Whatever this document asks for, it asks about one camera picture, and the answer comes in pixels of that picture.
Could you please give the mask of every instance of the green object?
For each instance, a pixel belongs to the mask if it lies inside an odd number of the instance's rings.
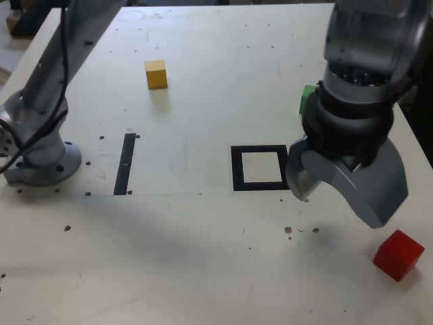
[[[317,86],[305,85],[304,92],[302,93],[302,98],[300,99],[299,114],[304,114],[306,100],[311,93],[314,93]]]

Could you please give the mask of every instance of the black strip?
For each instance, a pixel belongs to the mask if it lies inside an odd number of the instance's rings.
[[[290,189],[286,180],[288,158],[286,146],[232,146],[230,149],[233,191],[276,191]],[[242,164],[242,153],[244,152],[276,152],[282,181],[246,183],[244,179],[244,166]]]
[[[128,189],[129,172],[133,161],[136,133],[125,133],[122,154],[120,155],[119,168],[117,170],[114,195],[126,195]]]

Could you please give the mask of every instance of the wooden block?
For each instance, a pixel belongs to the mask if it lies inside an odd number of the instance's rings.
[[[400,282],[415,266],[423,252],[423,246],[400,230],[396,230],[380,245],[373,263]]]
[[[164,60],[144,62],[149,89],[167,88],[167,75]]]
[[[17,22],[19,22],[21,19],[21,13],[19,13],[17,10],[15,10],[14,12],[12,12],[7,18],[6,18],[6,23],[7,23],[7,28],[9,29],[9,32],[14,29],[15,25]]]

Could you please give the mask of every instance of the black cable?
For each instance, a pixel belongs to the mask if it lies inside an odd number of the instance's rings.
[[[68,52],[66,49],[66,0],[63,0],[62,2],[62,10],[61,10],[61,16],[60,16],[60,45],[62,46],[62,54],[63,54],[63,70],[64,70],[64,79],[63,79],[63,87],[62,91],[60,93],[60,97],[57,100],[57,103],[55,105],[55,108],[47,121],[43,124],[41,128],[38,129],[38,131],[35,132],[35,134],[22,146],[19,147],[19,150],[16,154],[12,156],[12,158],[0,169],[0,174],[2,174],[4,171],[6,171],[8,168],[10,168],[13,163],[31,146],[33,146],[35,143],[37,143],[40,139],[45,137],[47,135],[47,132],[55,127],[61,120],[64,118],[68,110],[65,110],[63,113],[61,113],[57,118],[55,117],[57,112],[60,109],[60,106],[62,105],[62,102],[65,97],[66,88],[68,86],[68,78],[69,78],[69,65],[68,65]]]

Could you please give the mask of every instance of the white tabletop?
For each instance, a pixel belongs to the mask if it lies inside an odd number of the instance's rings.
[[[233,191],[230,146],[302,136],[300,96],[323,76],[331,10],[124,8],[67,91],[62,137],[91,165],[50,188],[0,180],[1,323],[431,324],[433,172],[398,108],[390,138],[409,197],[386,227],[370,229],[326,184],[308,203]],[[0,102],[58,21],[54,10]],[[168,89],[150,91],[143,63],[157,59]],[[141,136],[133,194],[113,196],[125,133]],[[426,248],[400,283],[371,262],[396,229]]]

